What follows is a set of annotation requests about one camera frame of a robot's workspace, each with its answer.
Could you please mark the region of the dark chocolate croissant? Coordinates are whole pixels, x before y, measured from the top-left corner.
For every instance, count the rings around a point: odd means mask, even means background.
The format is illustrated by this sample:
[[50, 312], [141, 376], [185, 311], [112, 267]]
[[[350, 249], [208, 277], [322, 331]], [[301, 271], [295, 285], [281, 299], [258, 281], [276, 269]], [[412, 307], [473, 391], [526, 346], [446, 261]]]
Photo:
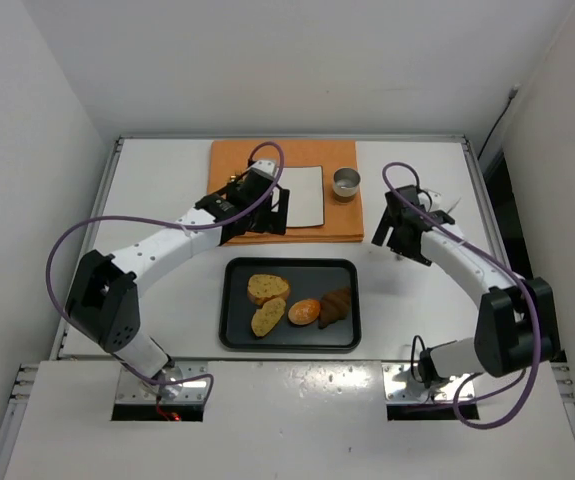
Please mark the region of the dark chocolate croissant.
[[318, 327], [324, 329], [344, 320], [351, 312], [352, 290], [350, 287], [330, 291], [320, 299]]

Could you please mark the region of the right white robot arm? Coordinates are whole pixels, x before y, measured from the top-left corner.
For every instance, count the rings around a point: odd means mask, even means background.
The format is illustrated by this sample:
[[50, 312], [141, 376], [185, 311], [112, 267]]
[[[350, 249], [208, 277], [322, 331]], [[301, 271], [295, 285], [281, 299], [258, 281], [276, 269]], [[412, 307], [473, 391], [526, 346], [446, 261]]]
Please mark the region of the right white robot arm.
[[419, 383], [430, 388], [468, 373], [500, 378], [530, 367], [536, 346], [541, 362], [561, 352], [553, 290], [545, 280], [525, 280], [471, 247], [448, 213], [425, 210], [417, 187], [400, 187], [385, 199], [372, 243], [422, 265], [437, 265], [478, 308], [473, 336], [420, 352]]

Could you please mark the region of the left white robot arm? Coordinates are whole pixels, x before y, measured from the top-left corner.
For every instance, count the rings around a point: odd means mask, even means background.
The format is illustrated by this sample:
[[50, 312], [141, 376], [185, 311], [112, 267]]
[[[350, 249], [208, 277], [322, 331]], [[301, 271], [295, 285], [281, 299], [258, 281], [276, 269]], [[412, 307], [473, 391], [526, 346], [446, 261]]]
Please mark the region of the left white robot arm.
[[186, 261], [237, 236], [284, 231], [284, 218], [271, 217], [281, 174], [270, 160], [254, 161], [235, 181], [146, 239], [106, 255], [86, 253], [66, 301], [68, 323], [144, 383], [160, 389], [180, 384], [171, 357], [141, 325], [140, 297]]

